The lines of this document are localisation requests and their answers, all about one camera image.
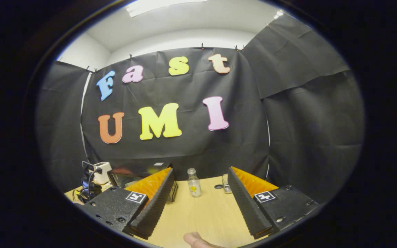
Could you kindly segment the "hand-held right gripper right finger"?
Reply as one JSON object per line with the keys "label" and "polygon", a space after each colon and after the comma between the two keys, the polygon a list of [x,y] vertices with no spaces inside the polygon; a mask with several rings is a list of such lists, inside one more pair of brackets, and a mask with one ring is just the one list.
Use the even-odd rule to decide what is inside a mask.
{"label": "hand-held right gripper right finger", "polygon": [[255,239],[280,232],[307,217],[319,204],[296,187],[277,187],[231,166],[227,181],[250,235]]}

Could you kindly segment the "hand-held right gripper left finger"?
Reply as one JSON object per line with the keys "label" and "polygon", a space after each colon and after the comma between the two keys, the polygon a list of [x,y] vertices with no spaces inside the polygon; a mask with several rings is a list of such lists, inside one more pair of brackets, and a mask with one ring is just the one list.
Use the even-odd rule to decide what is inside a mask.
{"label": "hand-held right gripper left finger", "polygon": [[110,187],[81,206],[94,220],[117,231],[148,239],[155,229],[175,182],[168,167],[134,184]]}

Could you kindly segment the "black electric oven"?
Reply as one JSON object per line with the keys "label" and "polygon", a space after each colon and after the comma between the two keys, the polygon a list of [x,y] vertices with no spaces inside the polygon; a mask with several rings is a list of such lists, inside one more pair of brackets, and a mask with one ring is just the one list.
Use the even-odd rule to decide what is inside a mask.
{"label": "black electric oven", "polygon": [[107,175],[111,184],[115,187],[146,194],[149,198],[148,204],[161,183],[164,182],[169,171],[172,171],[172,163],[170,162],[135,163],[113,168],[107,172]]}

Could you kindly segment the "white toaster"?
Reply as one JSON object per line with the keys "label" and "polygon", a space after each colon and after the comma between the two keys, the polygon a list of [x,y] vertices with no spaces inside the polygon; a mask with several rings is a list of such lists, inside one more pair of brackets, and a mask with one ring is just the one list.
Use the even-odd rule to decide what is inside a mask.
{"label": "white toaster", "polygon": [[108,172],[112,170],[109,162],[99,162],[93,165],[95,173],[93,182],[98,185],[104,185],[109,182]]}

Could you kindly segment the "clear glass bottle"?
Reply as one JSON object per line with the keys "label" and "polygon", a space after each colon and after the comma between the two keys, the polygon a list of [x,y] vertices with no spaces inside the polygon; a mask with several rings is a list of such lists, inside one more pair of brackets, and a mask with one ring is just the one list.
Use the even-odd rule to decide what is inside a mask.
{"label": "clear glass bottle", "polygon": [[197,177],[195,168],[189,168],[187,174],[189,176],[187,183],[189,185],[190,194],[195,198],[202,196],[200,179]]}

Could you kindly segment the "large ceiling light panel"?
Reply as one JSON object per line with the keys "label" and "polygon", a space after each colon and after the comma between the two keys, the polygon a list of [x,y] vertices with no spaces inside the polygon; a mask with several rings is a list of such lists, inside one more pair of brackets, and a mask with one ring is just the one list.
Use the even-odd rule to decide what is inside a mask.
{"label": "large ceiling light panel", "polygon": [[207,0],[136,0],[127,4],[124,9],[133,18],[156,9],[186,3],[200,3]]}

